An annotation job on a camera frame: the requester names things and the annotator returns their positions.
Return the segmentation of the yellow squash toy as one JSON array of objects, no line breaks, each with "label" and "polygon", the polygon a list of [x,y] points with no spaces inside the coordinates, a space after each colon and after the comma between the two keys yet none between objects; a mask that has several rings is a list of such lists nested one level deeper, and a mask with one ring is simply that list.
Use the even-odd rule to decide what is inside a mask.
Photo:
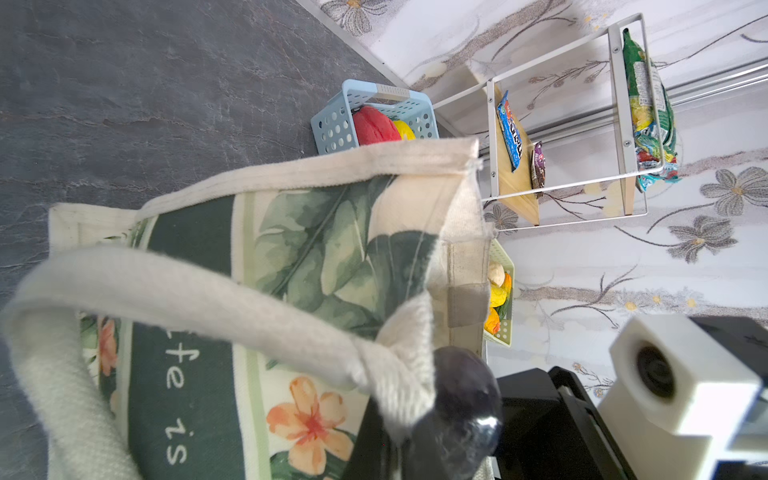
[{"label": "yellow squash toy", "polygon": [[406,122],[402,120],[394,120],[393,125],[403,141],[412,141],[415,139],[413,130]]}]

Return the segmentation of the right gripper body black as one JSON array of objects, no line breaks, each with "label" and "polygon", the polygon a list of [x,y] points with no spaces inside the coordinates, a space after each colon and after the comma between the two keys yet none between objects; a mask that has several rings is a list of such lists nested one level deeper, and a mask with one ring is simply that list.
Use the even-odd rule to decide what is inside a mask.
[{"label": "right gripper body black", "polygon": [[634,479],[636,475],[576,374],[553,367],[497,380],[502,479]]}]

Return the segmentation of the blue candy bag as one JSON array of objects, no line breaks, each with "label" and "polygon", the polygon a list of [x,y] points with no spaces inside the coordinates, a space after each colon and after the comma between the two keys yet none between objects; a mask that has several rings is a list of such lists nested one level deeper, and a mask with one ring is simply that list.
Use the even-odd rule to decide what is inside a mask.
[{"label": "blue candy bag", "polygon": [[511,171],[514,172],[519,168],[522,161],[523,142],[510,109],[508,95],[509,92],[505,91],[501,100],[496,105],[495,111],[509,156]]}]

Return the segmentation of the green plastic basket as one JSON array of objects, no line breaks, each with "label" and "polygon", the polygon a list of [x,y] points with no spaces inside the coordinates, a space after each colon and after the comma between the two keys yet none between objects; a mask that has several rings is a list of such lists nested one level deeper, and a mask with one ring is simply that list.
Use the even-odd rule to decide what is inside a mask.
[{"label": "green plastic basket", "polygon": [[515,266],[497,240],[489,250],[488,280],[490,307],[483,324],[487,340],[505,347],[512,343],[512,310],[514,302]]}]

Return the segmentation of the blue plastic basket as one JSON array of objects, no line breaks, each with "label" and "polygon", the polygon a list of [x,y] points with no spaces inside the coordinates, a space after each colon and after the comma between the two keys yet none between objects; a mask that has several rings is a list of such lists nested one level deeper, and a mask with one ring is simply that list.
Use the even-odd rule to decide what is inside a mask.
[{"label": "blue plastic basket", "polygon": [[433,106],[423,93],[348,79],[311,119],[319,154],[389,141],[437,139]]}]

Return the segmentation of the red bell pepper toy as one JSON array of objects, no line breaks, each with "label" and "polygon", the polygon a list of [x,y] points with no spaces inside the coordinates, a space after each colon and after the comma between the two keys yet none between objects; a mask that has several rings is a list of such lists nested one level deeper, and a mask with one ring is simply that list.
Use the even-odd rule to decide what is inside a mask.
[{"label": "red bell pepper toy", "polygon": [[353,114],[353,123],[360,146],[401,140],[393,121],[374,107],[361,107]]}]

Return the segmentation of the teal snack packet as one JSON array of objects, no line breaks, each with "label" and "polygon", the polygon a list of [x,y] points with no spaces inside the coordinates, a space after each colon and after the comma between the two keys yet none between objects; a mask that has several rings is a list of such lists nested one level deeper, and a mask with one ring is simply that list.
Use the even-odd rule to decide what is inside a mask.
[{"label": "teal snack packet", "polygon": [[664,182],[674,184],[679,181],[679,162],[676,158],[666,161],[664,168],[655,174],[639,175],[636,177],[636,187],[639,192],[645,193],[655,183]]}]

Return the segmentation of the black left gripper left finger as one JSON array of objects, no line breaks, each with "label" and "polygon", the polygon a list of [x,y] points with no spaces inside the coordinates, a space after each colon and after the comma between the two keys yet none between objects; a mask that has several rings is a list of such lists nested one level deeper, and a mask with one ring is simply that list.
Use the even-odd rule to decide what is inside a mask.
[{"label": "black left gripper left finger", "polygon": [[378,404],[367,404],[357,441],[341,476],[342,480],[396,478],[396,447],[384,428]]}]

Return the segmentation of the green snack packet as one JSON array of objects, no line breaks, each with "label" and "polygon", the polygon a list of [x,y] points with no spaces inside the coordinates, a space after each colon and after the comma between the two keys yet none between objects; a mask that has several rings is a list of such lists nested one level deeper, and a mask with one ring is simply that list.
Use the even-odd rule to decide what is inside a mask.
[{"label": "green snack packet", "polygon": [[628,28],[622,39],[635,152],[640,170],[651,170],[676,158],[675,116],[655,64]]}]

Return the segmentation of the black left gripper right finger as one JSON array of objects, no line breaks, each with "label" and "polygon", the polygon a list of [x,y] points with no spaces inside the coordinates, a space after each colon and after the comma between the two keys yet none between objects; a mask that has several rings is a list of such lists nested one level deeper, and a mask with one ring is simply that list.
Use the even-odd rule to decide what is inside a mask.
[{"label": "black left gripper right finger", "polygon": [[420,422],[403,444],[402,478],[405,480],[443,480],[447,473],[441,446],[431,422]]}]

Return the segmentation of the canvas tote bag floral print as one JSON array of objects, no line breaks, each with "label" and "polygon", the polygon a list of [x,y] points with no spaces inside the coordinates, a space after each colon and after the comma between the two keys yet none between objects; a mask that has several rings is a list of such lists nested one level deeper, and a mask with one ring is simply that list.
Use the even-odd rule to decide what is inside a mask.
[{"label": "canvas tote bag floral print", "polygon": [[225,172],[137,210],[59,203],[1,324],[51,479],[341,479],[396,447],[489,306],[470,139]]}]

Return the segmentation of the purple candy bag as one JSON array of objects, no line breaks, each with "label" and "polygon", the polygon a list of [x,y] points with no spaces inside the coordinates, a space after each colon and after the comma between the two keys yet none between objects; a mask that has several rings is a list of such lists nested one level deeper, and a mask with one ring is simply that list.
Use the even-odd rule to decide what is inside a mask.
[{"label": "purple candy bag", "polygon": [[[530,173],[531,173],[531,186],[536,191],[545,186],[546,182],[546,158],[543,154],[543,146],[541,142],[536,142],[532,146],[530,154]],[[536,198],[543,196],[542,192],[535,192]]]}]

